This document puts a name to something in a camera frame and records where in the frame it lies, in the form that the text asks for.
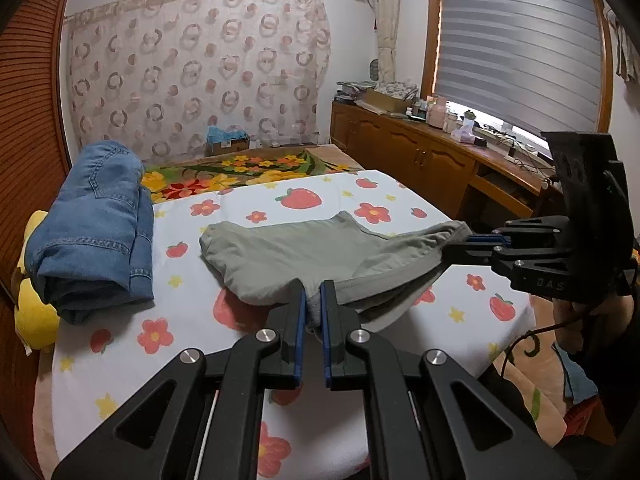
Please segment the hand holding other gripper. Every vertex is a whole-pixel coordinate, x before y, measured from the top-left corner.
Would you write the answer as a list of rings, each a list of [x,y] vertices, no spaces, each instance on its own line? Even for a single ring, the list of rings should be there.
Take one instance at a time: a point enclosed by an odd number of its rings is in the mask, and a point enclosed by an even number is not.
[[[587,307],[553,299],[554,330],[559,346],[569,354],[581,352],[587,340],[623,333],[634,317],[634,297],[612,295],[599,307],[586,313]]]

